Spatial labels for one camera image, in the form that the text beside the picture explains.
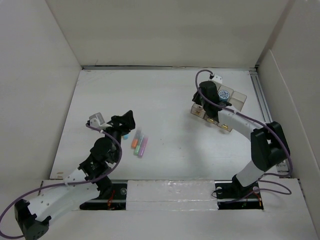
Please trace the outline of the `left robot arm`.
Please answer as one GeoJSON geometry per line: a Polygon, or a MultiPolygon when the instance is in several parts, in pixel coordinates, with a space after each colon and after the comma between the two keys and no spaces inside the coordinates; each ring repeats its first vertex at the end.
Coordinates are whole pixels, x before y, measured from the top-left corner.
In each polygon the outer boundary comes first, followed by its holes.
{"type": "Polygon", "coordinates": [[[105,122],[101,113],[89,117],[86,127],[102,134],[88,157],[62,183],[50,186],[39,196],[14,203],[15,219],[26,240],[38,240],[58,218],[81,204],[107,198],[113,189],[108,175],[122,158],[122,137],[135,129],[132,110],[105,122]]]}

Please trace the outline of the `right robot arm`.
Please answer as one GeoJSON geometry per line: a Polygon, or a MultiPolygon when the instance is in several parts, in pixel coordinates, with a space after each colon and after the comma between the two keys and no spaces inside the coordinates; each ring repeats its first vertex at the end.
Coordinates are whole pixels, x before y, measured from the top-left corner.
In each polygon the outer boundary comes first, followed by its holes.
{"type": "Polygon", "coordinates": [[[251,195],[256,183],[275,165],[291,158],[290,149],[280,123],[261,122],[245,116],[230,102],[222,100],[212,80],[196,84],[192,101],[201,106],[208,119],[221,127],[231,128],[250,141],[251,159],[231,182],[217,186],[218,199],[241,199],[251,195]]]}

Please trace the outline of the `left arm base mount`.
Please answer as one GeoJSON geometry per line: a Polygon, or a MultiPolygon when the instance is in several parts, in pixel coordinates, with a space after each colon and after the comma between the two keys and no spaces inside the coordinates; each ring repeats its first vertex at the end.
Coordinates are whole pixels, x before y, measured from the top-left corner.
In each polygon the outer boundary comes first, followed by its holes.
{"type": "Polygon", "coordinates": [[[128,180],[111,180],[112,186],[106,193],[86,201],[79,206],[83,211],[122,211],[126,210],[128,180]]]}

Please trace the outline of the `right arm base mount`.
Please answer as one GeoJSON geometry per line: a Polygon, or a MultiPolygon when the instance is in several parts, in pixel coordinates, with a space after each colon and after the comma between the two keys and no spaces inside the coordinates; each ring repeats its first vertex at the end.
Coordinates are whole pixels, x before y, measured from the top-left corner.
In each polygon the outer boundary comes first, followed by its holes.
{"type": "Polygon", "coordinates": [[[232,180],[215,180],[211,196],[217,199],[218,210],[263,210],[258,182],[243,187],[234,176],[232,180]]]}

